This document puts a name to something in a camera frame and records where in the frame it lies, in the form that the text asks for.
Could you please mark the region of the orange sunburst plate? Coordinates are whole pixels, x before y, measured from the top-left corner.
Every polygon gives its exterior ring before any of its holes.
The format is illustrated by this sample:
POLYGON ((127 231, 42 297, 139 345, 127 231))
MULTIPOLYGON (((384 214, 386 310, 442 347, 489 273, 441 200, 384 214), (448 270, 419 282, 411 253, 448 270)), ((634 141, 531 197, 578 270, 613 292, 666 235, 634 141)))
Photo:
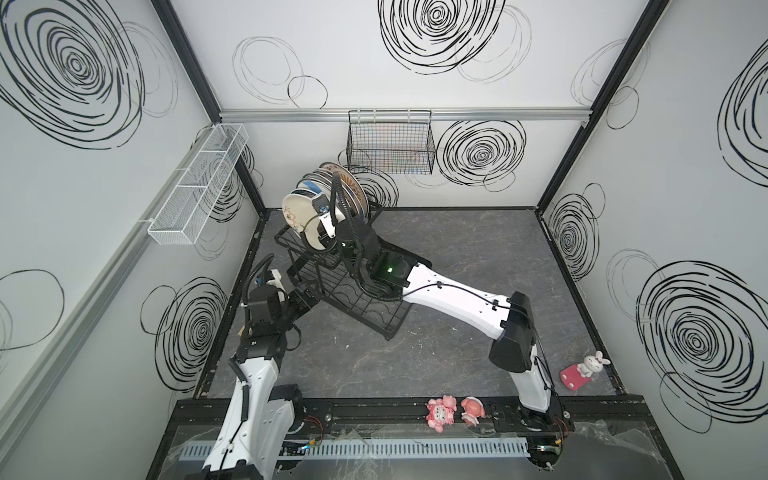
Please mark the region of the orange sunburst plate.
POLYGON ((341 180, 352 191, 353 198, 355 199, 362 216, 367 218, 370 213, 370 208, 365 192, 357 178, 349 170, 338 163, 325 162, 320 165, 320 169, 331 174, 338 173, 340 175, 341 180))

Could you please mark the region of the cream floral plate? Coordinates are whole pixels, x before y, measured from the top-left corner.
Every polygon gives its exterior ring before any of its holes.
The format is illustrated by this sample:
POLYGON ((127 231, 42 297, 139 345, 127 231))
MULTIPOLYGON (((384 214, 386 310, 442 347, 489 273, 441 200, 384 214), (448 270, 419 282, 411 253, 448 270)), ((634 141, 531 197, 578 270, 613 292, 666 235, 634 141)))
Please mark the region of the cream floral plate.
POLYGON ((324 252, 336 246, 330 215, 330 196, 320 189, 298 187, 282 200, 283 217, 311 250, 324 252))

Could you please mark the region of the green red rimmed plate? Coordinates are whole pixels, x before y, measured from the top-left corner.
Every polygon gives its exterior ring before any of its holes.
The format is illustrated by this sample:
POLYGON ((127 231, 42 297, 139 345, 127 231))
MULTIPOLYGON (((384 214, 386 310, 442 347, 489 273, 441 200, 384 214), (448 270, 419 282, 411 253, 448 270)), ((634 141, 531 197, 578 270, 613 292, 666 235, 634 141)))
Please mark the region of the green red rimmed plate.
POLYGON ((298 188, 311 191, 313 194, 325 194, 328 190, 311 180, 303 180, 297 184, 298 188))

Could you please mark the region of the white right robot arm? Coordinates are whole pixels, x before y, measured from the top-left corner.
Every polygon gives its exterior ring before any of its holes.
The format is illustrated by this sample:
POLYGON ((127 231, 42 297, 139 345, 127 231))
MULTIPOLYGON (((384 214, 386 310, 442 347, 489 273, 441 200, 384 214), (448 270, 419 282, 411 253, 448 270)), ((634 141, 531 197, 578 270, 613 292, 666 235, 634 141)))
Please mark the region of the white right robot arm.
POLYGON ((311 221, 322 226, 321 241, 333 246, 351 279, 366 295, 381 302, 407 302, 458 319, 491 340, 489 360, 507 372, 516 388, 517 416, 529 431, 557 425, 552 410, 556 395, 540 353, 529 298, 484 292, 433 271, 409 252, 386 244, 375 230, 351 213, 338 174, 329 194, 310 198, 311 221))

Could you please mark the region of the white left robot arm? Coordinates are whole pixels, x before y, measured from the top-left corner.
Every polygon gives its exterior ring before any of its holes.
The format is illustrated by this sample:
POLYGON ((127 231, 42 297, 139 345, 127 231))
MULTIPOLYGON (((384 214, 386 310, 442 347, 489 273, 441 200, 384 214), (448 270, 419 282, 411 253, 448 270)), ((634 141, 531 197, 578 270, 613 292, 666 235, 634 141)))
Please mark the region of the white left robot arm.
POLYGON ((228 360, 236 386, 202 469, 188 479, 271 479, 286 436, 301 426, 299 387, 277 381, 292 350, 288 333, 319 299, 307 287, 286 291, 273 259, 266 255, 247 277, 239 303, 244 326, 228 360))

